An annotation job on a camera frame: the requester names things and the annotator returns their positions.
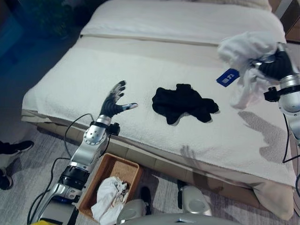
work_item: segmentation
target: wicker basket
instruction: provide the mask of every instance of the wicker basket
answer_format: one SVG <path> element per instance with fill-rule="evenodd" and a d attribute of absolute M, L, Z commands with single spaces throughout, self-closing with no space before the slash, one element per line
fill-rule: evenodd
<path fill-rule="evenodd" d="M 104 179 L 112 176 L 119 177 L 120 180 L 130 185 L 127 198 L 127 201 L 130 201 L 134 196 L 142 172 L 142 169 L 137 163 L 130 162 L 109 153 L 104 154 L 96 175 L 79 205 L 79 211 L 93 219 L 90 208 L 96 204 L 97 190 Z"/>

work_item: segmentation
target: blue tag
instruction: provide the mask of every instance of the blue tag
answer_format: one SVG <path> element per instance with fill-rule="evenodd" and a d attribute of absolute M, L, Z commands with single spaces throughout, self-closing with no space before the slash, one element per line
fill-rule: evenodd
<path fill-rule="evenodd" d="M 217 82 L 224 87 L 227 87 L 233 81 L 240 77 L 239 72 L 236 69 L 229 69 L 223 73 L 218 79 Z"/>

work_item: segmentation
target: robot finger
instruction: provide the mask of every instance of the robot finger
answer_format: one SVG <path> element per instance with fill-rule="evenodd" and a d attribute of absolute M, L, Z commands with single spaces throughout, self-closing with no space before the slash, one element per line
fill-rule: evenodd
<path fill-rule="evenodd" d="M 129 110 L 129 109 L 134 109 L 138 106 L 137 103 L 130 103 L 130 104 L 126 104 L 126 105 L 121 105 L 123 111 L 125 110 Z"/>

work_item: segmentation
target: floor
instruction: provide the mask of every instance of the floor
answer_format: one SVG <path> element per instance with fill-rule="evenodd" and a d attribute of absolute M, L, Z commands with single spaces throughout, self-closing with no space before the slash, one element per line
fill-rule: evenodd
<path fill-rule="evenodd" d="M 18 48 L 19 61 L 0 60 L 0 140 L 19 142 L 33 140 L 35 146 L 17 157 L 9 166 L 14 186 L 11 190 L 0 191 L 0 215 L 3 225 L 24 225 L 33 199 L 44 190 L 55 158 L 65 157 L 63 142 L 56 137 L 41 133 L 30 124 L 20 121 L 22 98 L 26 91 L 36 84 L 43 75 L 62 57 L 76 41 L 77 36 L 64 40 L 26 40 L 25 48 Z M 300 62 L 300 45 L 290 45 L 292 54 Z M 75 145 L 69 144 L 71 151 Z M 67 161 L 61 161 L 54 170 L 56 180 Z M 176 180 L 162 173 L 145 170 L 140 186 L 146 185 L 152 194 L 152 212 L 180 212 L 177 207 Z M 283 221 L 272 213 L 238 203 L 207 190 L 205 194 L 213 215 L 240 222 L 243 225 L 300 225 L 294 214 L 290 221 Z M 92 221 L 79 215 L 77 225 L 93 225 Z"/>

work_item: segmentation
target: black cable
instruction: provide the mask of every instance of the black cable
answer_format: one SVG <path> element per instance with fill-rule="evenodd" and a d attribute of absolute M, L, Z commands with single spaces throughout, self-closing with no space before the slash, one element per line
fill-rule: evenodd
<path fill-rule="evenodd" d="M 70 151 L 69 151 L 69 149 L 68 149 L 68 147 L 67 147 L 67 142 L 66 142 L 67 132 L 69 131 L 69 129 L 71 128 L 71 126 L 72 126 L 77 120 L 81 119 L 82 117 L 84 117 L 84 116 L 86 116 L 86 115 L 90 115 L 90 117 L 92 118 L 92 120 L 95 121 L 94 118 L 93 118 L 93 115 L 90 114 L 90 113 L 87 113 L 87 114 L 84 114 L 84 115 L 78 117 L 76 120 L 74 120 L 74 121 L 67 127 L 67 129 L 66 129 L 66 131 L 65 131 L 65 134 L 64 134 L 64 144 L 65 144 L 66 152 L 67 152 L 67 154 L 69 155 L 70 158 L 72 157 L 72 155 L 71 155 L 71 153 L 70 153 Z"/>
<path fill-rule="evenodd" d="M 298 171 L 299 171 L 299 161 L 297 161 L 297 172 L 296 172 L 296 173 L 298 173 Z M 297 182 L 297 179 L 296 179 L 296 190 L 298 190 L 298 182 Z M 294 203 L 295 203 L 295 205 L 297 206 L 298 210 L 300 210 L 299 205 L 297 204 L 296 199 L 295 199 L 294 196 L 293 196 L 293 199 L 294 199 Z"/>
<path fill-rule="evenodd" d="M 298 149 L 297 149 L 297 155 L 296 155 L 296 156 L 294 156 L 294 157 L 292 157 L 292 158 L 290 158 L 290 159 L 288 159 L 288 160 L 285 159 L 285 158 L 286 158 L 286 155 L 287 155 L 287 149 L 288 149 L 288 147 L 289 147 L 290 130 L 289 130 L 289 126 L 288 126 L 288 124 L 287 124 L 287 120 L 286 120 L 286 117 L 285 117 L 284 114 L 283 114 L 283 117 L 285 118 L 285 125 L 286 125 L 286 130 L 287 130 L 287 140 L 286 140 L 286 147 L 285 147 L 285 156 L 283 157 L 282 163 L 287 163 L 287 162 L 289 162 L 289 161 L 292 161 L 293 159 L 299 158 L 300 155 L 298 155 Z M 296 184 L 295 184 L 297 194 L 298 194 L 299 197 L 300 197 L 300 191 L 299 191 L 299 189 L 298 189 L 298 182 L 299 182 L 299 180 L 300 180 L 300 174 L 297 175 Z"/>
<path fill-rule="evenodd" d="M 286 155 L 287 155 L 287 149 L 289 147 L 289 141 L 290 141 L 290 131 L 289 131 L 289 126 L 287 124 L 287 120 L 286 120 L 286 117 L 285 115 L 283 114 L 283 117 L 285 118 L 285 125 L 286 125 L 286 130 L 287 130 L 287 140 L 286 140 L 286 147 L 285 147 L 285 156 L 283 157 L 283 160 L 282 160 L 282 163 L 287 163 L 289 161 L 292 161 L 293 159 L 296 159 L 298 157 L 300 157 L 300 155 L 296 155 L 288 160 L 286 160 Z"/>
<path fill-rule="evenodd" d="M 296 179 L 296 191 L 297 191 L 298 196 L 300 197 L 300 191 L 298 188 L 299 179 L 300 179 L 300 174 L 298 174 L 297 179 Z"/>
<path fill-rule="evenodd" d="M 107 146 L 106 146 L 106 148 L 104 149 L 104 151 L 100 154 L 99 158 L 102 157 L 102 156 L 106 153 L 106 150 L 107 150 L 107 148 L 108 148 L 109 142 L 110 142 L 110 140 L 111 140 L 111 136 L 112 136 L 112 135 L 109 135 Z"/>
<path fill-rule="evenodd" d="M 40 203 L 42 202 L 42 199 L 44 198 L 45 194 L 47 193 L 47 191 L 48 191 L 48 189 L 49 189 L 49 187 L 50 187 L 50 185 L 51 185 L 51 183 L 52 183 L 54 166 L 55 166 L 55 163 L 57 162 L 57 160 L 59 160 L 59 159 L 67 159 L 67 160 L 70 160 L 70 158 L 63 158 L 63 157 L 60 157 L 60 158 L 56 158 L 55 161 L 53 162 L 52 168 L 51 168 L 51 177 L 50 177 L 50 181 L 49 181 L 49 183 L 48 183 L 48 185 L 47 185 L 45 191 L 42 193 L 42 195 L 41 195 L 42 197 L 41 197 L 40 200 L 38 201 L 38 203 L 37 203 L 37 205 L 36 205 L 36 207 L 35 207 L 35 209 L 34 209 L 34 211 L 33 211 L 33 214 L 32 214 L 33 216 L 36 214 L 37 209 L 38 209 Z M 33 216 L 30 218 L 30 214 L 28 213 L 28 216 L 27 216 L 27 224 L 28 224 L 28 225 L 31 224 L 32 219 L 33 219 Z"/>
<path fill-rule="evenodd" d="M 29 212 L 28 212 L 28 215 L 27 215 L 27 225 L 30 224 L 30 216 L 31 216 L 32 208 L 33 208 L 34 204 L 36 203 L 36 201 L 38 200 L 38 198 L 39 198 L 40 196 L 42 196 L 43 193 L 44 193 L 44 192 L 40 193 L 40 194 L 35 198 L 35 200 L 33 201 L 33 203 L 31 204 L 30 209 L 29 209 Z"/>

